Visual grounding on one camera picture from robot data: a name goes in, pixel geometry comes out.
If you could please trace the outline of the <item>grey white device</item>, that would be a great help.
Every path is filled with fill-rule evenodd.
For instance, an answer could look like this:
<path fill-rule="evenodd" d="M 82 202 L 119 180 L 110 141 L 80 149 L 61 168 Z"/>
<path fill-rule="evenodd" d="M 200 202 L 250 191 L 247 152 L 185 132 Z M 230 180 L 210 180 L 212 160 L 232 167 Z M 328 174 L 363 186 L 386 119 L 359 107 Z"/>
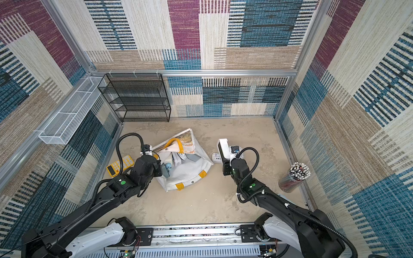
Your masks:
<path fill-rule="evenodd" d="M 197 162 L 199 161 L 202 157 L 197 155 L 197 154 L 186 154 L 186 157 L 188 160 L 192 161 L 192 162 Z"/>

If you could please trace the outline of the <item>white canvas tote bag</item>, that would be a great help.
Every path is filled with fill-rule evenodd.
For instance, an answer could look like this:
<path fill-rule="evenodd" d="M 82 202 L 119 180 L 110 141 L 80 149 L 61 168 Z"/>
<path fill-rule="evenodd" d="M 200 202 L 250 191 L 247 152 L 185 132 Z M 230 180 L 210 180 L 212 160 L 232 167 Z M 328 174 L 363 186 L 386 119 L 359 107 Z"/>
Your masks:
<path fill-rule="evenodd" d="M 162 188 L 168 192 L 182 190 L 205 178 L 213 166 L 211 158 L 196 140 L 193 130 L 186 129 L 173 137 L 154 146 L 155 156 L 160 158 L 161 164 L 171 163 L 173 168 L 170 177 L 163 175 L 157 180 Z M 187 159 L 186 154 L 197 154 L 202 158 L 197 162 Z"/>

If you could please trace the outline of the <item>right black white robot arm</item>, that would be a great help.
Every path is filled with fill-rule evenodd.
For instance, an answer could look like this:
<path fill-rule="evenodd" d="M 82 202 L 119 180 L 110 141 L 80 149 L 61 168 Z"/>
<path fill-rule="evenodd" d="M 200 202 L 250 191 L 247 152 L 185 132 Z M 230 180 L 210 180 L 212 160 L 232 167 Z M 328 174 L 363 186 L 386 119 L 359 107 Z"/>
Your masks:
<path fill-rule="evenodd" d="M 281 240 L 305 258 L 338 258 L 346 248 L 351 250 L 353 258 L 358 257 L 354 244 L 335 229 L 324 212 L 301 208 L 254 178 L 252 173 L 259 160 L 249 168 L 241 157 L 246 150 L 232 153 L 229 147 L 218 146 L 223 174 L 234 180 L 239 202 L 251 202 L 266 210 L 254 224 L 258 240 Z"/>

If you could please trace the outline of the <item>white cube digital clock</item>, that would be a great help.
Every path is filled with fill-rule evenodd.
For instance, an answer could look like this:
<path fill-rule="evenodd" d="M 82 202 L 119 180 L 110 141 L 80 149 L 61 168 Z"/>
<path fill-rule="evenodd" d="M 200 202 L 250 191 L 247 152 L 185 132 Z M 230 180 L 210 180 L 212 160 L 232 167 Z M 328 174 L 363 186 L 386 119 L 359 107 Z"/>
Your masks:
<path fill-rule="evenodd" d="M 230 164 L 231 149 L 230 149 L 230 146 L 228 144 L 228 140 L 227 139 L 219 139 L 217 147 L 218 147 L 218 151 L 219 151 L 219 154 L 220 154 L 222 164 Z"/>

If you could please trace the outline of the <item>small white gadget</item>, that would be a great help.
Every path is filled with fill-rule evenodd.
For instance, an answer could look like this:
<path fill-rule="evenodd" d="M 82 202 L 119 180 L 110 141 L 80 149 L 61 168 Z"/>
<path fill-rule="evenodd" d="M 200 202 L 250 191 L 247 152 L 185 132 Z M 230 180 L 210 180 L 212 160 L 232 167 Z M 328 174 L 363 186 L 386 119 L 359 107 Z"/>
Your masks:
<path fill-rule="evenodd" d="M 222 158 L 219 153 L 213 153 L 211 156 L 211 160 L 213 163 L 222 164 Z"/>

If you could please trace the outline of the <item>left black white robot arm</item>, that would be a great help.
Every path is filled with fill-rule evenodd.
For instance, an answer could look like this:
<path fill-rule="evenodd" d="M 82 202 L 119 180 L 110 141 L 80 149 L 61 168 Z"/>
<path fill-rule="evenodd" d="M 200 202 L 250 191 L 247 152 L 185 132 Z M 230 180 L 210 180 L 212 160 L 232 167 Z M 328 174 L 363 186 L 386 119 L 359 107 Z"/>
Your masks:
<path fill-rule="evenodd" d="M 20 250 L 23 258 L 71 258 L 75 255 L 74 251 L 69 250 L 72 241 L 85 229 L 130 198 L 142 197 L 152 179 L 162 175 L 161 161 L 152 155 L 149 145 L 135 132 L 127 133 L 117 140 L 116 153 L 119 159 L 122 158 L 119 145 L 128 137 L 139 139 L 142 152 L 132 168 L 120 166 L 117 176 L 97 183 L 88 202 L 55 224 L 40 231 L 26 231 L 21 244 L 1 254 L 1 257 Z"/>

